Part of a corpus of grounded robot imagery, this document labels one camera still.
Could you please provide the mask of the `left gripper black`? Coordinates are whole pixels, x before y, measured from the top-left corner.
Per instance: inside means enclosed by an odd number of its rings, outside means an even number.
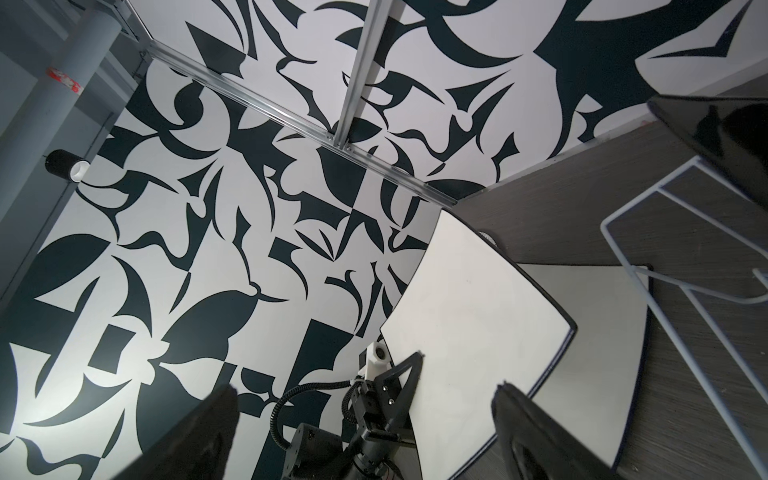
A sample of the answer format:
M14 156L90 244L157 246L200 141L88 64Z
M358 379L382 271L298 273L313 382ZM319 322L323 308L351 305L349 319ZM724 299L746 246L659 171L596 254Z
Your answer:
M347 443L341 436L302 423L293 439L281 439L285 451L284 479L402 479L393 456L401 447L414 446L409 411L413 402L424 355L417 351L376 381L311 382L288 390L281 397L286 405L294 397L318 390L346 391L342 416L357 430Z

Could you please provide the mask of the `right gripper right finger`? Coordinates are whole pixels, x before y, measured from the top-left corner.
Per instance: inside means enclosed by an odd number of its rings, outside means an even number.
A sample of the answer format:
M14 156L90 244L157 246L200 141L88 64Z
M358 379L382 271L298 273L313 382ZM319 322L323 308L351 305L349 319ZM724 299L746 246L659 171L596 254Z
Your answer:
M509 478L620 477L514 385L497 387L491 412Z

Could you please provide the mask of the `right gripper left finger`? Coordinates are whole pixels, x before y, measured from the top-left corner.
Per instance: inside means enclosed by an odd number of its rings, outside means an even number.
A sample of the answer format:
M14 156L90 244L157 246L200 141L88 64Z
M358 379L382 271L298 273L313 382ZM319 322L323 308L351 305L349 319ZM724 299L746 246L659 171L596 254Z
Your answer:
M118 479L221 479L239 420L236 389L215 389Z

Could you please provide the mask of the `white square plate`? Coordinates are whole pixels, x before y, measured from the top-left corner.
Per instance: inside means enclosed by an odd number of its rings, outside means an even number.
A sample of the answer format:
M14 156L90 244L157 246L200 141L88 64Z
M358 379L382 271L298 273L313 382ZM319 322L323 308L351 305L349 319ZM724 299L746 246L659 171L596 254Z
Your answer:
M425 479L454 479L496 438L491 402L510 383L534 395L577 325L519 265L452 213L381 333L395 363L423 366L410 418Z
M620 266L524 264L577 332L533 401L605 464L617 464L644 355L648 306Z

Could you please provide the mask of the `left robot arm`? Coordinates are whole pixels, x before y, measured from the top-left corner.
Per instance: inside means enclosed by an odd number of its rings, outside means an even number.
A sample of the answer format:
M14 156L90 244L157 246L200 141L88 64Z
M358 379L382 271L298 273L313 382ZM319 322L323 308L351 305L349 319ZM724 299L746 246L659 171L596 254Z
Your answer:
M401 477L393 461L401 448L415 448L410 407L424 355L417 351L372 380L312 382L288 390L275 404L269 431L285 451L284 479L385 479ZM301 423L293 439L284 438L279 422L283 407L305 392L343 390L342 415L357 425L348 444L341 436Z

